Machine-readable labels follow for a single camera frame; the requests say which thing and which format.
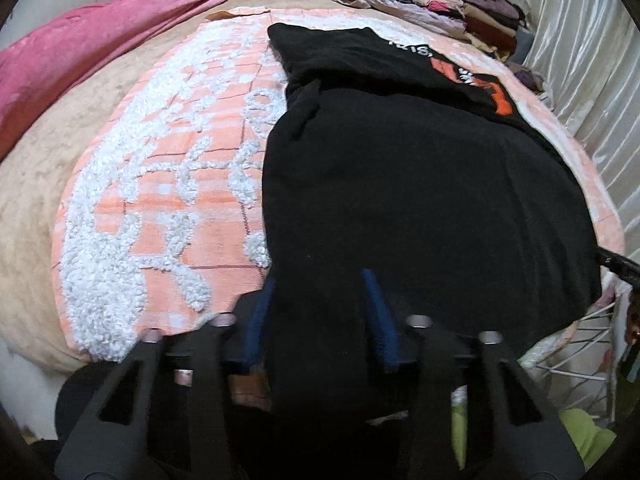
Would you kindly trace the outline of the green sleeve forearm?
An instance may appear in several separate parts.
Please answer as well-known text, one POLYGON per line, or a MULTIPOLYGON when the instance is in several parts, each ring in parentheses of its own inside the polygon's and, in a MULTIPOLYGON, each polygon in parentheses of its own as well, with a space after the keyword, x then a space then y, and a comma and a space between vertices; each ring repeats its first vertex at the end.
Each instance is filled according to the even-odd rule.
MULTIPOLYGON (((592 417, 580 408, 564 410, 559 418, 582 458, 585 471, 600 460, 616 439, 614 431, 597 426, 592 417)), ((466 447, 464 404, 452 408, 452 444, 459 467, 462 468, 465 464, 466 447)))

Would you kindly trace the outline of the person's right hand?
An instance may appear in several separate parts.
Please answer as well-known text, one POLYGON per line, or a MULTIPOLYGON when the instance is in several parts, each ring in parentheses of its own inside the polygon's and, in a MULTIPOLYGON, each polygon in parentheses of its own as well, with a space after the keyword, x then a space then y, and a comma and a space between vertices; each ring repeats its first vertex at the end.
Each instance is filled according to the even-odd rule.
POLYGON ((635 344, 640 337, 640 295, 638 289, 633 289, 629 294, 629 302, 626 314, 626 344, 635 344))

